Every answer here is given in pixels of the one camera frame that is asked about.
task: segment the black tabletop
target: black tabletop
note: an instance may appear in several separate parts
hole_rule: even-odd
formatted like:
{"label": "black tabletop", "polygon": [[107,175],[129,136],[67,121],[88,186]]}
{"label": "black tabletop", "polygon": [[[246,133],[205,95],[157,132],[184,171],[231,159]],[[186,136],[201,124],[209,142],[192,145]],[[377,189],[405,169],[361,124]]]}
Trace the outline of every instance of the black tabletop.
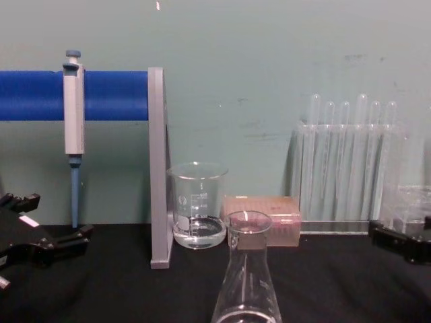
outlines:
{"label": "black tabletop", "polygon": [[[150,247],[149,225],[100,225],[84,257],[2,271],[13,285],[0,295],[0,322],[209,322],[227,245],[175,244],[170,269],[158,271]],[[431,268],[367,237],[302,236],[298,248],[270,248],[268,265],[285,323],[431,322]]]}

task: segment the pink pipette tip box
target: pink pipette tip box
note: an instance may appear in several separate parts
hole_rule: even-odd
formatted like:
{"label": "pink pipette tip box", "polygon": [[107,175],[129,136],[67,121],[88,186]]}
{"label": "pink pipette tip box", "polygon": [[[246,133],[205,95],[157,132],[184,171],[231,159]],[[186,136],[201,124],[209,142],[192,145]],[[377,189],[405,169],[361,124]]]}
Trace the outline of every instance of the pink pipette tip box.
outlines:
{"label": "pink pipette tip box", "polygon": [[295,198],[290,196],[225,196],[222,219],[238,211],[258,211],[270,216],[273,224],[267,235],[267,246],[297,247],[299,245],[301,214]]}

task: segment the erlenmeyer flask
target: erlenmeyer flask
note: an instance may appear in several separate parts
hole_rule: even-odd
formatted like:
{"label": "erlenmeyer flask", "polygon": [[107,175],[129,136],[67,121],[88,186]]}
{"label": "erlenmeyer flask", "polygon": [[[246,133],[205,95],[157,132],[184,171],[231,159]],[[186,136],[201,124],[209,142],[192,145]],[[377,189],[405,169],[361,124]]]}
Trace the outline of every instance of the erlenmeyer flask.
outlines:
{"label": "erlenmeyer flask", "polygon": [[271,224],[268,215],[257,211],[227,216],[230,261],[211,323],[281,323],[267,265]]}

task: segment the flask neck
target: flask neck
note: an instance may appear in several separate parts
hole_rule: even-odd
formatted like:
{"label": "flask neck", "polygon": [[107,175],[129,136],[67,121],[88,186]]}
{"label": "flask neck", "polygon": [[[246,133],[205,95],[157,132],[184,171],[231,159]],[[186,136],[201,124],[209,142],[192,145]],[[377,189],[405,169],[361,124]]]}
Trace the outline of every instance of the flask neck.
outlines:
{"label": "flask neck", "polygon": [[266,258],[267,238],[265,232],[258,234],[241,234],[230,232],[230,256],[251,253]]}

